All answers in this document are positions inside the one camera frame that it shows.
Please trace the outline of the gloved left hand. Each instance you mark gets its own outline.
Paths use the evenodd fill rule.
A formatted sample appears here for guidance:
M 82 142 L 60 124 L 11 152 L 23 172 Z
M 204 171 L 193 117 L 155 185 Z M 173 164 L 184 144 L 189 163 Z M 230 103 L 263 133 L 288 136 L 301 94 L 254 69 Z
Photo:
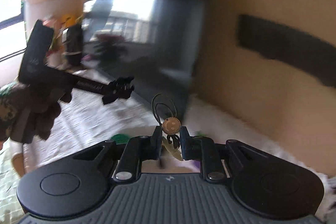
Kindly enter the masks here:
M 47 140 L 62 111 L 59 101 L 71 102 L 71 92 L 65 90 L 59 99 L 53 100 L 51 89 L 35 90 L 19 81 L 1 87 L 1 145 L 7 139 L 26 143 L 38 136 Z

